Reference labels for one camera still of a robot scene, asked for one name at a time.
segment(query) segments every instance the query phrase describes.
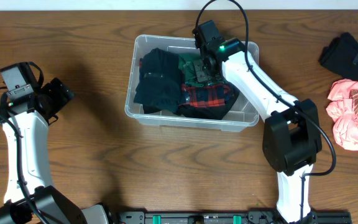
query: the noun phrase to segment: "plaid shirt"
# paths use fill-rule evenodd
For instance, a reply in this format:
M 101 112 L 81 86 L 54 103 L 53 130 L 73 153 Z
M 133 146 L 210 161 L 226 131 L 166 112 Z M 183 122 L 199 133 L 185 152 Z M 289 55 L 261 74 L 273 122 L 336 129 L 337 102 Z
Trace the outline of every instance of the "plaid shirt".
M 225 101 L 233 96 L 231 86 L 222 83 L 204 87 L 188 87 L 182 84 L 181 90 L 183 101 L 185 102 L 183 105 L 198 108 L 224 106 Z

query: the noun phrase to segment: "wooden table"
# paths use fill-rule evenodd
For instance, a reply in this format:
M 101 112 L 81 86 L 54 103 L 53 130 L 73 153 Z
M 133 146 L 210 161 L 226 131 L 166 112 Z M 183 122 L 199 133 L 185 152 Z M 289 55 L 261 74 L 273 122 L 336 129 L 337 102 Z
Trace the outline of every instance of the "wooden table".
M 324 46 L 349 31 L 358 40 L 358 11 L 248 11 L 260 66 L 283 89 L 327 115 L 331 84 L 341 77 L 318 64 Z M 45 81 L 58 77 L 76 98 L 50 127 L 56 188 L 80 208 L 247 210 L 274 207 L 276 173 L 262 153 L 263 122 L 241 133 L 142 126 L 124 112 L 134 40 L 140 34 L 191 37 L 198 11 L 0 12 L 0 68 L 33 61 Z M 239 11 L 206 11 L 225 37 L 244 38 Z M 358 152 L 336 145 L 337 167 L 312 177 L 310 204 L 349 210 L 358 223 Z M 331 164 L 327 145 L 314 171 Z M 0 127 L 0 206 L 7 185 L 7 144 Z

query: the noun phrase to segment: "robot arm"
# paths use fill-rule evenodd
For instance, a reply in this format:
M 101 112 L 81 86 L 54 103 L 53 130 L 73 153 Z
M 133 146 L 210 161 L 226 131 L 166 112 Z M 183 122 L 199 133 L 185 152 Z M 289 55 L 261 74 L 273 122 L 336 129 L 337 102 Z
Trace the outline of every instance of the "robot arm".
M 321 150 L 319 133 L 310 124 L 276 99 L 250 71 L 244 57 L 244 44 L 238 39 L 224 40 L 213 21 L 205 22 L 193 30 L 196 47 L 200 49 L 205 74 L 221 72 L 222 76 L 236 86 L 252 103 L 265 122 L 263 151 L 269 164 L 277 171 L 277 210 L 287 222 L 300 219 L 302 175 L 310 173 Z M 249 64 L 255 74 L 277 95 L 305 113 L 318 123 L 317 110 L 313 102 L 299 102 L 280 88 L 257 65 L 250 52 Z M 288 124 L 297 128 L 289 130 Z M 309 177 L 305 178 L 303 217 L 310 215 L 308 204 Z
M 48 120 L 57 119 L 55 114 L 74 94 L 57 78 L 42 87 L 42 72 L 40 80 L 36 81 L 29 65 L 39 69 L 32 62 L 1 69 L 8 92 L 1 97 L 0 114 L 9 118 L 21 137 L 17 139 L 13 129 L 2 123 L 8 143 L 9 180 L 4 206 L 0 208 L 0 224 L 27 223 L 32 219 L 32 211 L 17 184 L 17 140 L 21 141 L 19 150 L 25 191 L 50 224 L 107 224 L 108 217 L 102 205 L 81 210 L 53 186 L 47 151 Z
M 282 96 L 287 102 L 293 104 L 297 99 L 281 89 L 266 73 L 256 64 L 250 52 L 248 52 L 249 63 L 254 72 L 258 74 L 271 89 Z M 256 108 L 260 117 L 265 121 L 273 111 L 282 112 L 288 109 L 283 103 L 277 101 L 266 88 L 264 88 L 248 69 L 244 58 L 244 52 L 238 52 L 229 56 L 229 59 L 222 62 L 222 73 L 227 81 L 236 86 L 242 94 Z

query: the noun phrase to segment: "clear plastic container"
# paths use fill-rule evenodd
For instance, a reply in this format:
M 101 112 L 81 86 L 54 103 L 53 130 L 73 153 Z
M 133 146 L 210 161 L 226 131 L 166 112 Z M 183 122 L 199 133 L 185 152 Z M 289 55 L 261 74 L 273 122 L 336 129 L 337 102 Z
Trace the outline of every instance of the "clear plastic container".
M 211 128 L 235 132 L 242 131 L 246 127 L 255 126 L 258 123 L 258 112 L 242 93 L 240 93 L 236 103 L 222 120 L 186 118 L 184 116 L 177 116 L 170 111 L 165 110 L 153 114 L 144 114 L 142 105 L 134 103 L 136 87 L 139 83 L 139 59 L 156 47 L 177 54 L 200 54 L 200 51 L 195 48 L 195 40 L 191 38 L 162 37 L 154 35 L 138 36 L 135 40 L 131 76 L 129 77 L 127 99 L 125 102 L 125 113 L 128 116 L 135 118 L 141 124 L 146 125 Z M 249 42 L 248 51 L 252 54 L 256 63 L 258 63 L 258 45 Z

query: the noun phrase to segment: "pink shirt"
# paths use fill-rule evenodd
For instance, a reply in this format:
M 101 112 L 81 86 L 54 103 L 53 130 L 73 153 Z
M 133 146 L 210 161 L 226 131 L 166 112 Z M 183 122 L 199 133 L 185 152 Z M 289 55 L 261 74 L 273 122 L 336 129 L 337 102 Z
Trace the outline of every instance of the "pink shirt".
M 335 142 L 344 149 L 358 151 L 358 82 L 343 79 L 334 82 L 326 108 L 335 122 Z

